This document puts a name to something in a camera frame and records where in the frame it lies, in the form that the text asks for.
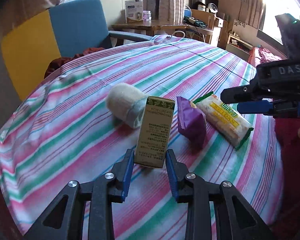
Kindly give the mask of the yellow Weidan snack packet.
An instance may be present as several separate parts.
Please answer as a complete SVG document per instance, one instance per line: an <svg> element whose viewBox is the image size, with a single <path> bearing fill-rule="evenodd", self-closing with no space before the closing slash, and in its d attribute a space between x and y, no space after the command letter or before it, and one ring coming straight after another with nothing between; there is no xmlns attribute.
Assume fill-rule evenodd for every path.
<svg viewBox="0 0 300 240"><path fill-rule="evenodd" d="M193 103L236 150L246 142L254 130L250 122L230 105L224 103L213 91L197 98Z"/></svg>

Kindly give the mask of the green white small box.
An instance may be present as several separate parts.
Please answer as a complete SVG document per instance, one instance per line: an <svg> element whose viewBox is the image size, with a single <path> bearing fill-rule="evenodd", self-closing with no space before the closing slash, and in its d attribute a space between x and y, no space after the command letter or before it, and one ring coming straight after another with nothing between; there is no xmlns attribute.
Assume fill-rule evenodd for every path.
<svg viewBox="0 0 300 240"><path fill-rule="evenodd" d="M146 101L134 163L162 168L170 137L175 101L149 96Z"/></svg>

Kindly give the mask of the beige sock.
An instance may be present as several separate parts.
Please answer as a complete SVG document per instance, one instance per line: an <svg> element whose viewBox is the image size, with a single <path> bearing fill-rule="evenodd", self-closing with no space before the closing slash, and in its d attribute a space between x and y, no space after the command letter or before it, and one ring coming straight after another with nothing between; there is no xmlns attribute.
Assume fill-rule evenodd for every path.
<svg viewBox="0 0 300 240"><path fill-rule="evenodd" d="M118 119L135 129L141 126L148 96L127 83L114 85L107 97L106 107Z"/></svg>

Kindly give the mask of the striped pink green tablecloth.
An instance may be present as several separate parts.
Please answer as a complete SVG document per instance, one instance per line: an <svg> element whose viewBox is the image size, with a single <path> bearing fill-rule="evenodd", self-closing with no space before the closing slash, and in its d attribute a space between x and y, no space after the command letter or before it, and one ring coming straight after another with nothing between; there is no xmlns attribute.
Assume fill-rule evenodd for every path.
<svg viewBox="0 0 300 240"><path fill-rule="evenodd" d="M194 101L246 85L256 68L209 44L157 36L99 51L62 66L19 103L0 129L0 189L21 233L71 180L108 172L138 141L147 96ZM282 162L275 121L245 116L253 131L235 149L206 127L201 149L178 132L168 147L207 181L232 182L261 218L274 221L281 202Z"/></svg>

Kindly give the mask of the wooden desk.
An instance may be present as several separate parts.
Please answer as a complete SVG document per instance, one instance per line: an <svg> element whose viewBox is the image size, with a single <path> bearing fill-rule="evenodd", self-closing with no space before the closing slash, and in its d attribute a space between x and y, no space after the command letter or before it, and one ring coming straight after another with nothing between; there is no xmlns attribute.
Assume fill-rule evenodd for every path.
<svg viewBox="0 0 300 240"><path fill-rule="evenodd" d="M189 24L180 23L174 24L168 21L159 21L159 20L152 20L152 21L139 21L139 22L132 22L132 23L117 23L111 26L115 31L123 31L125 29L132 29L132 30L141 30L145 31L148 36L154 36L157 31L167 31L167 30L188 30L194 31L195 33L199 33L201 35L206 36L206 42L211 42L211 36L213 34L212 29L205 29L194 27Z"/></svg>

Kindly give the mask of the pink jar on desk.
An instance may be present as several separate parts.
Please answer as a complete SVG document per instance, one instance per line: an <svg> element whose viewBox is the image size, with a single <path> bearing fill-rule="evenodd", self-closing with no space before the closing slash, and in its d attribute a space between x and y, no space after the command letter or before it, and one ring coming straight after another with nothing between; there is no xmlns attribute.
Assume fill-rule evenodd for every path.
<svg viewBox="0 0 300 240"><path fill-rule="evenodd" d="M152 19L152 13L149 10L144 10L142 13L143 21L150 21Z"/></svg>

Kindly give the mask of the dark red garment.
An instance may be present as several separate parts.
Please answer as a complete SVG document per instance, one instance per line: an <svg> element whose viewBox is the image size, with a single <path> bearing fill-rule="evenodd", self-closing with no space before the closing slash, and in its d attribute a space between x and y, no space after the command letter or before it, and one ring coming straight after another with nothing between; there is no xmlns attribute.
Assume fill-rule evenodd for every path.
<svg viewBox="0 0 300 240"><path fill-rule="evenodd" d="M275 119L275 133L281 146L283 200L270 228L276 239L300 239L300 119Z"/></svg>

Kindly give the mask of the dark red cloth on chair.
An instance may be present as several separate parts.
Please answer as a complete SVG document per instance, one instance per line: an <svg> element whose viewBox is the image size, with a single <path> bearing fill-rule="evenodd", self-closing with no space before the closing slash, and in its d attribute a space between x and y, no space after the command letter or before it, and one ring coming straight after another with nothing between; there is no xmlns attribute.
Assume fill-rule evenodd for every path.
<svg viewBox="0 0 300 240"><path fill-rule="evenodd" d="M75 54L73 57L60 57L54 59L49 63L44 78L47 78L50 74L52 74L54 71L58 70L59 68L61 68L61 66L65 65L68 62L71 62L77 58L83 57L85 55L89 55L94 52L102 51L102 50L104 50L104 48L102 47L100 48L91 47L91 48L87 48L82 53Z"/></svg>

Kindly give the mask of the white appliance box on desk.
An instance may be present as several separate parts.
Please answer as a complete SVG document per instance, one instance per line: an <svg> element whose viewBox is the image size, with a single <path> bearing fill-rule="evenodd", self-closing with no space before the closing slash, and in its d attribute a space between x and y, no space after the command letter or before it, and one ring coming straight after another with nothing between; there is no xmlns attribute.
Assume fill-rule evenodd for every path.
<svg viewBox="0 0 300 240"><path fill-rule="evenodd" d="M126 23L143 21L143 0L125 1Z"/></svg>

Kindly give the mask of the grey yellow blue chair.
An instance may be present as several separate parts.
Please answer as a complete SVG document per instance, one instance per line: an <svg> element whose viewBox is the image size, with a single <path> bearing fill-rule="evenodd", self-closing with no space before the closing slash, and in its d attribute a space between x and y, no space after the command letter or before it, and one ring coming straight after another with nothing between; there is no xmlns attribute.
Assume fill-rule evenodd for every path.
<svg viewBox="0 0 300 240"><path fill-rule="evenodd" d="M148 41L150 36L109 31L100 0L73 0L27 20L0 41L0 129L42 82L49 63L90 47L109 49L111 39Z"/></svg>

